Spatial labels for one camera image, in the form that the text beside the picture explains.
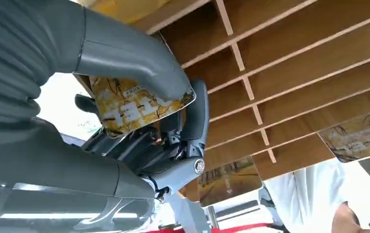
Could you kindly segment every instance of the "metal pole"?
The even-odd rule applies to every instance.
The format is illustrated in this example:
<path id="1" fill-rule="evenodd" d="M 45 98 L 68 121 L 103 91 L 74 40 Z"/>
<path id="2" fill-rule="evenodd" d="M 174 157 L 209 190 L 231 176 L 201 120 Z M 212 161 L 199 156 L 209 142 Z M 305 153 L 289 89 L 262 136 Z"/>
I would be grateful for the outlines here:
<path id="1" fill-rule="evenodd" d="M 208 211 L 208 219 L 210 221 L 210 225 L 212 226 L 212 228 L 219 229 L 218 220 L 216 220 L 216 212 L 213 206 L 208 206 L 207 211 Z"/>

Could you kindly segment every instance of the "white shirt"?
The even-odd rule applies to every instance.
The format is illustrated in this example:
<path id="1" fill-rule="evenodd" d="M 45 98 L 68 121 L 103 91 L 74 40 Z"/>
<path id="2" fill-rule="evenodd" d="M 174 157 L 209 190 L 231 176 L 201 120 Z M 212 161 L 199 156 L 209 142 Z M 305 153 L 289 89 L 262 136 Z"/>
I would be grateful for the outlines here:
<path id="1" fill-rule="evenodd" d="M 291 233 L 330 233 L 339 205 L 348 201 L 345 171 L 335 158 L 264 183 Z"/>

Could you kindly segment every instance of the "wooden shelf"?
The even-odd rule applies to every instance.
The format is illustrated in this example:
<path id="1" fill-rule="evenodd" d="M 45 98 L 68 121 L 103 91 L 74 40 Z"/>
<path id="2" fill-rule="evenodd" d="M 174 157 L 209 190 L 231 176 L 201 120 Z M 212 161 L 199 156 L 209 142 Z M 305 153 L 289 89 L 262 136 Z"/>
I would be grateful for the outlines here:
<path id="1" fill-rule="evenodd" d="M 272 163 L 267 152 L 253 156 L 263 181 L 334 158 L 318 135 L 275 148 L 273 153 L 277 163 Z"/>
<path id="2" fill-rule="evenodd" d="M 206 147 L 223 143 L 230 138 L 250 133 L 259 127 L 252 108 L 225 117 L 209 124 L 208 141 Z"/>
<path id="3" fill-rule="evenodd" d="M 216 147 L 207 150 L 204 157 L 205 171 L 210 171 L 221 165 L 234 162 L 249 155 L 252 151 L 264 150 L 266 148 L 262 135 L 259 132 L 232 142 L 232 146 L 233 147 Z M 237 150 L 237 155 L 243 154 L 244 156 L 238 156 L 238 159 L 236 159 L 236 156 L 232 156 L 235 150 Z"/>
<path id="4" fill-rule="evenodd" d="M 367 91 L 370 62 L 260 104 L 261 125 L 255 123 L 251 108 L 212 122 L 207 150 Z"/>
<path id="5" fill-rule="evenodd" d="M 213 2 L 165 27 L 161 33 L 181 64 L 227 40 L 225 27 Z"/>
<path id="6" fill-rule="evenodd" d="M 315 111 L 370 90 L 370 62 L 259 105 L 264 125 Z"/>
<path id="7" fill-rule="evenodd" d="M 240 41 L 239 46 L 246 69 L 256 70 L 369 22 L 369 1 L 319 0 Z"/>
<path id="8" fill-rule="evenodd" d="M 268 149 L 309 137 L 318 131 L 369 113 L 370 91 L 267 128 L 269 146 L 249 147 L 245 145 L 240 149 L 243 144 L 261 145 L 263 143 L 263 139 L 259 137 L 260 132 L 256 132 L 207 150 L 205 155 L 208 160 L 206 161 L 209 163 L 214 161 L 213 165 L 209 165 L 210 169 L 214 169 L 220 164 L 231 163 L 249 155 L 256 156 L 262 152 L 266 152 L 269 159 Z"/>
<path id="9" fill-rule="evenodd" d="M 213 3 L 208 3 L 161 32 L 182 67 L 187 68 L 314 1 L 226 0 L 230 26 L 235 28 L 232 36 L 227 36 Z"/>
<path id="10" fill-rule="evenodd" d="M 148 34 L 153 34 L 209 1 L 210 0 L 171 0 L 156 12 L 135 22 L 133 27 Z"/>
<path id="11" fill-rule="evenodd" d="M 230 23 L 236 36 L 252 34 L 302 9 L 316 0 L 225 0 Z"/>
<path id="12" fill-rule="evenodd" d="M 291 119 L 267 130 L 270 147 L 338 125 L 370 113 L 370 91 Z"/>
<path id="13" fill-rule="evenodd" d="M 220 92 L 214 92 L 208 98 L 211 120 L 229 114 L 235 108 L 241 108 L 250 103 L 242 81 L 234 83 Z"/>
<path id="14" fill-rule="evenodd" d="M 201 62 L 185 69 L 189 79 L 202 78 L 208 90 L 239 76 L 238 64 L 230 48 L 226 48 Z"/>
<path id="15" fill-rule="evenodd" d="M 249 78 L 266 101 L 370 60 L 370 24 L 297 55 Z"/>

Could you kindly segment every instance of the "card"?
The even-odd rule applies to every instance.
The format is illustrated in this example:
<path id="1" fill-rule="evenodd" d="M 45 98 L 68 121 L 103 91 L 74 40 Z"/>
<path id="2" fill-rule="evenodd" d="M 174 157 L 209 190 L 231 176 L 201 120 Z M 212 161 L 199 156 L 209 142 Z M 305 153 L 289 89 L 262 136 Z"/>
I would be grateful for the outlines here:
<path id="1" fill-rule="evenodd" d="M 165 101 L 134 80 L 90 77 L 90 82 L 100 119 L 111 138 L 167 117 L 196 99 L 191 86 L 180 100 Z"/>
<path id="2" fill-rule="evenodd" d="M 251 156 L 206 171 L 198 178 L 202 207 L 260 188 L 262 180 Z"/>
<path id="3" fill-rule="evenodd" d="M 319 136 L 343 163 L 370 157 L 370 114 L 321 131 Z"/>

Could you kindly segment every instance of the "gray robot arm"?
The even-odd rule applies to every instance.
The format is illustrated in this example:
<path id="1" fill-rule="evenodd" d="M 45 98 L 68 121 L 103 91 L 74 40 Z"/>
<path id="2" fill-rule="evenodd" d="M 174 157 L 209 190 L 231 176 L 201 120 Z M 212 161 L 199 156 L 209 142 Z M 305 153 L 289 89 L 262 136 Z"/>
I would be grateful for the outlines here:
<path id="1" fill-rule="evenodd" d="M 131 77 L 167 100 L 189 85 L 162 44 L 115 20 L 68 0 L 0 0 L 0 180 L 152 197 L 123 165 L 65 145 L 34 118 L 34 99 L 55 72 Z M 142 191 L 123 192 L 134 186 Z"/>

